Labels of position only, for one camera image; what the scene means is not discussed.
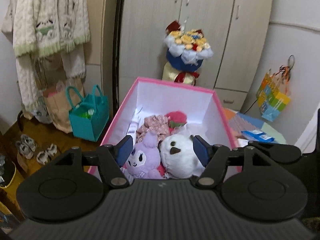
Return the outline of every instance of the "doll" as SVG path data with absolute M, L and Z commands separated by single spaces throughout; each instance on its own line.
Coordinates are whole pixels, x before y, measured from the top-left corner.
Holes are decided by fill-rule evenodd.
M 161 162 L 157 146 L 157 134 L 153 131 L 134 146 L 125 165 L 135 179 L 163 179 L 157 170 Z
M 187 179 L 204 170 L 195 152 L 190 137 L 174 134 L 159 142 L 160 156 L 167 172 L 178 179 Z

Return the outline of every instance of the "hook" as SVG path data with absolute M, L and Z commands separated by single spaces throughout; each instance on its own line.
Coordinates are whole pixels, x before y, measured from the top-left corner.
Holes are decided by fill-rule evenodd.
M 296 58 L 294 57 L 294 55 L 290 55 L 290 57 L 288 58 L 288 67 L 290 67 L 290 70 L 292 70 L 295 63 L 296 63 Z

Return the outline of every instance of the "pink storage box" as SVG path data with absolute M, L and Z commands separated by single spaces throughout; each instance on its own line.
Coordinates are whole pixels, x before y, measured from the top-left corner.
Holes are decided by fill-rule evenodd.
M 141 107 L 139 116 L 142 122 L 144 117 L 150 115 L 182 111 L 187 115 L 187 122 L 202 123 L 207 127 L 209 144 L 223 144 L 230 149 L 236 147 L 235 138 L 214 90 L 142 77 L 133 83 L 101 145 L 116 145 L 120 142 L 127 134 L 135 110 Z M 88 172 L 100 177 L 95 166 L 91 166 Z M 237 172 L 236 167 L 229 167 L 226 178 Z

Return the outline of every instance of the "metal pin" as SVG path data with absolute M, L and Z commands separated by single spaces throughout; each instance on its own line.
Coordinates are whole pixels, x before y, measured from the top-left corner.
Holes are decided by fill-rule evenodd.
M 127 183 L 127 180 L 121 177 L 116 177 L 111 180 L 111 184 L 114 186 L 123 186 Z
M 202 186 L 211 186 L 214 184 L 214 179 L 209 177 L 203 177 L 203 178 L 200 178 L 198 182 Z

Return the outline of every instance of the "teal tote bag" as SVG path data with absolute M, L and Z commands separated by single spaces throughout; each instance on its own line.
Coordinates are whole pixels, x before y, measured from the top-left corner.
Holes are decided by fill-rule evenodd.
M 69 95 L 72 89 L 79 96 L 81 102 L 74 106 Z M 98 89 L 100 96 L 95 95 Z M 83 98 L 79 91 L 72 86 L 66 89 L 67 99 L 72 107 L 69 111 L 69 119 L 75 137 L 96 142 L 109 120 L 108 97 L 103 96 L 98 85 L 94 85 L 92 94 Z

